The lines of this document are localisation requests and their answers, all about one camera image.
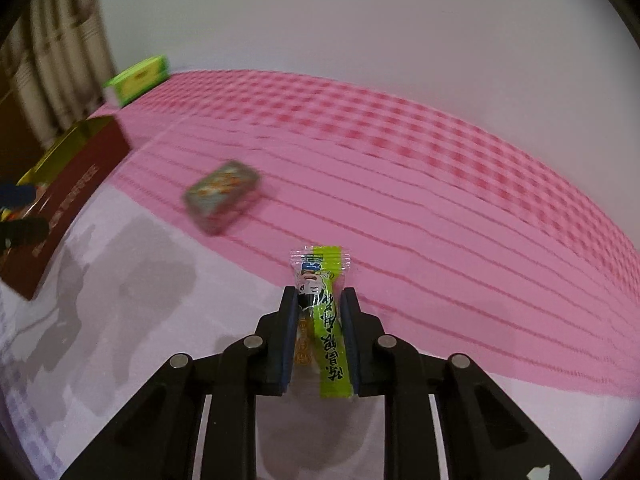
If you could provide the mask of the pink checkered tablecloth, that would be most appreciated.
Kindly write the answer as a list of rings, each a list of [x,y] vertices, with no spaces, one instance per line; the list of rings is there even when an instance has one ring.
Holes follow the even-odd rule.
[[[131,154],[38,296],[1,293],[6,421],[38,477],[172,354],[254,330],[310,245],[347,249],[364,310],[472,356],[584,478],[614,463],[639,419],[639,254],[557,172],[434,108],[302,75],[178,74],[115,116]],[[228,160],[259,195],[207,235],[182,194]]]

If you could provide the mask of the gold metal tin tray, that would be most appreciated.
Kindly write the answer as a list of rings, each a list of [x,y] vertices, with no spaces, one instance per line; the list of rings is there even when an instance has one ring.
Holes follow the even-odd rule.
[[[40,289],[49,262],[85,203],[130,152],[113,116],[90,118],[71,128],[46,156],[24,175],[41,195],[25,211],[27,218],[49,223],[37,244],[11,248],[1,263],[1,281],[27,300]]]

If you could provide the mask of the green tissue box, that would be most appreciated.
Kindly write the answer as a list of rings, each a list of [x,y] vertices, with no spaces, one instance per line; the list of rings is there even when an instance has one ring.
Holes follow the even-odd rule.
[[[127,106],[166,81],[169,76],[167,56],[151,56],[104,82],[104,100],[111,106]]]

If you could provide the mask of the green candy stick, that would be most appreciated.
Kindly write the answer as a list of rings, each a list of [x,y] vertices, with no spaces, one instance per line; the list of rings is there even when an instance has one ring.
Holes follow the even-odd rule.
[[[336,294],[350,253],[340,246],[305,246],[291,252],[290,263],[299,308],[294,364],[318,374],[322,398],[347,399],[352,384]]]

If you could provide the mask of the beige patterned curtain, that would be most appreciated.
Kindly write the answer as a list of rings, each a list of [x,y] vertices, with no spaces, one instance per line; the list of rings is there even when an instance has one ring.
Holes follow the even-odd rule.
[[[1,44],[26,122],[43,148],[103,103],[115,75],[100,0],[30,0]]]

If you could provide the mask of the small brown candy box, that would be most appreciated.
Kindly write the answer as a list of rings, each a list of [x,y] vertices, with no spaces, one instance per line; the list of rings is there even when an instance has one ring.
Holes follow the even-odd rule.
[[[182,202],[202,232],[218,235],[256,202],[261,184],[254,168],[228,160],[187,188]]]

